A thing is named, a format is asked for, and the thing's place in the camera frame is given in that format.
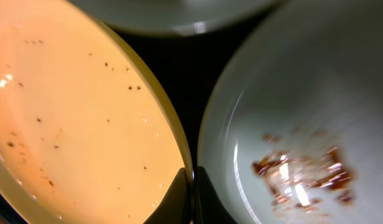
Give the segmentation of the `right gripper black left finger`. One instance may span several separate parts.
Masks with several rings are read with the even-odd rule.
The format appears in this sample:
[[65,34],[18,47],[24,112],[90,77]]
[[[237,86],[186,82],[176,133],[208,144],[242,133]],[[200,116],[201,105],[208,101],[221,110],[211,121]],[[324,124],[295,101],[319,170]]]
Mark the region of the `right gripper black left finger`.
[[190,185],[185,168],[181,168],[167,193],[144,224],[189,224],[191,221]]

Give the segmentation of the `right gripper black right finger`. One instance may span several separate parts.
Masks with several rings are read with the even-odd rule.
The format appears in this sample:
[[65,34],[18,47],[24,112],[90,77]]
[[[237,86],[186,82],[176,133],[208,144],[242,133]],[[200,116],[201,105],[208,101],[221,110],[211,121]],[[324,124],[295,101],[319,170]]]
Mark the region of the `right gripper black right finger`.
[[202,166],[197,166],[194,181],[196,224],[237,224],[221,203]]

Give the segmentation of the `yellow plate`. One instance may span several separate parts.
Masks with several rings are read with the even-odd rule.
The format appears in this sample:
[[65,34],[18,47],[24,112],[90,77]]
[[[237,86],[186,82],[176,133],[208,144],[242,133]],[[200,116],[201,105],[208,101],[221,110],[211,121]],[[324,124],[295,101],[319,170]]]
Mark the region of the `yellow plate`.
[[67,1],[0,1],[0,194],[28,223],[144,223],[192,161],[153,73]]

